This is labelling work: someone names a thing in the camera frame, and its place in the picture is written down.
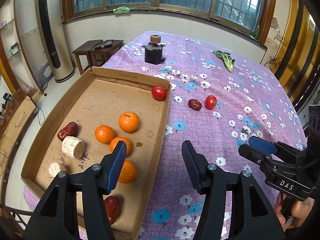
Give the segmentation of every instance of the leafy vegetable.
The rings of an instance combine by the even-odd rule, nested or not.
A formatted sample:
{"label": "leafy vegetable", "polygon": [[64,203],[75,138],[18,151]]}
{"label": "leafy vegetable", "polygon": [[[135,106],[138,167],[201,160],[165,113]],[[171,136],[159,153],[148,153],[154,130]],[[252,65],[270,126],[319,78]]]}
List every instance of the leafy vegetable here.
{"label": "leafy vegetable", "polygon": [[215,50],[215,51],[213,51],[213,53],[214,53],[218,58],[221,58],[221,59],[223,60],[224,65],[226,66],[227,70],[228,70],[229,72],[231,72],[232,69],[233,69],[233,64],[234,64],[235,60],[230,57],[230,53],[228,53],[228,52],[222,52],[222,51],[220,51],[220,50]]}

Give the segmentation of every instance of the screw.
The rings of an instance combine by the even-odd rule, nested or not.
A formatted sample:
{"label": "screw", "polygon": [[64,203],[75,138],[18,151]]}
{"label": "screw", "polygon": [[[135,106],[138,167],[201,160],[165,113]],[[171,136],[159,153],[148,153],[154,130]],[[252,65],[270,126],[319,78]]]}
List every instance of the screw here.
{"label": "screw", "polygon": [[209,164],[209,165],[208,165],[208,169],[209,169],[210,171],[214,171],[214,170],[217,169],[217,166],[214,165],[214,164]]}
{"label": "screw", "polygon": [[67,173],[65,172],[65,171],[60,171],[59,173],[58,173],[58,177],[59,178],[63,178],[63,177],[65,177],[67,175]]}
{"label": "screw", "polygon": [[100,164],[95,164],[95,165],[92,165],[91,169],[93,169],[94,171],[98,171],[100,170],[101,166]]}
{"label": "screw", "polygon": [[242,171],[242,174],[243,174],[245,177],[250,177],[250,175],[251,175],[250,171],[247,171],[247,170]]}

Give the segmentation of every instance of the cardboard tray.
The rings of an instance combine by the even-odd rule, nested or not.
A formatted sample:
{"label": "cardboard tray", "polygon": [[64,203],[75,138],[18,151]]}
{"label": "cardboard tray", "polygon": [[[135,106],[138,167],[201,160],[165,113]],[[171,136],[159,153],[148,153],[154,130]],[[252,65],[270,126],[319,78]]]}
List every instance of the cardboard tray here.
{"label": "cardboard tray", "polygon": [[[164,87],[168,96],[157,101],[151,95],[154,86]],[[69,174],[79,173],[109,154],[109,144],[96,140],[97,126],[111,126],[117,136],[132,142],[132,154],[127,158],[137,167],[137,177],[129,184],[118,183],[111,195],[122,201],[122,212],[111,226],[116,239],[136,239],[152,190],[158,167],[170,100],[170,82],[138,73],[93,67],[87,70],[65,93],[41,126],[24,163],[21,179],[41,197],[52,177],[48,167],[52,162],[65,165]],[[136,132],[126,133],[118,125],[125,111],[140,117]],[[79,125],[79,139],[86,144],[87,158],[64,156],[57,133],[69,122]],[[81,192],[77,193],[78,223],[84,230]]]}

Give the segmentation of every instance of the cherry tomato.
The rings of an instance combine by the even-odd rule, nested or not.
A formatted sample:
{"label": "cherry tomato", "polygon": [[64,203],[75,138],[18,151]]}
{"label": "cherry tomato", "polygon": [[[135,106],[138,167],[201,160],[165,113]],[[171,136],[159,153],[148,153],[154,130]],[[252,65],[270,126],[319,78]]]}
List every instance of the cherry tomato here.
{"label": "cherry tomato", "polygon": [[205,102],[204,102],[204,105],[206,108],[208,109],[214,109],[214,107],[216,106],[217,104],[217,99],[215,96],[208,96],[206,99],[205,99]]}
{"label": "cherry tomato", "polygon": [[107,197],[103,202],[107,211],[109,224],[112,225],[119,217],[121,211],[121,202],[118,198],[113,196]]}
{"label": "cherry tomato", "polygon": [[151,93],[153,98],[157,100],[165,100],[167,97],[167,90],[165,90],[163,87],[153,87]]}

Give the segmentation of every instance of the orange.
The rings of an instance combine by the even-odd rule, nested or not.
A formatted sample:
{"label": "orange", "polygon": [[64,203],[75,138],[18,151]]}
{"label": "orange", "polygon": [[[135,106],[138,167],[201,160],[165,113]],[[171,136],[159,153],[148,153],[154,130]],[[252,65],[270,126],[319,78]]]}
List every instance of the orange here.
{"label": "orange", "polygon": [[99,125],[94,133],[96,139],[102,143],[110,143],[116,137],[115,131],[107,125]]}
{"label": "orange", "polygon": [[134,132],[139,128],[140,119],[134,112],[124,112],[119,117],[119,126],[125,132]]}
{"label": "orange", "polygon": [[128,138],[126,137],[122,137],[122,136],[118,136],[116,138],[114,138],[111,142],[110,142],[110,152],[113,152],[113,150],[115,149],[118,141],[124,141],[125,144],[127,145],[127,157],[131,154],[131,150],[132,150],[132,144],[129,141]]}
{"label": "orange", "polygon": [[130,182],[133,182],[136,176],[137,176],[136,166],[132,162],[125,160],[122,166],[122,170],[120,172],[118,182],[127,184]]}

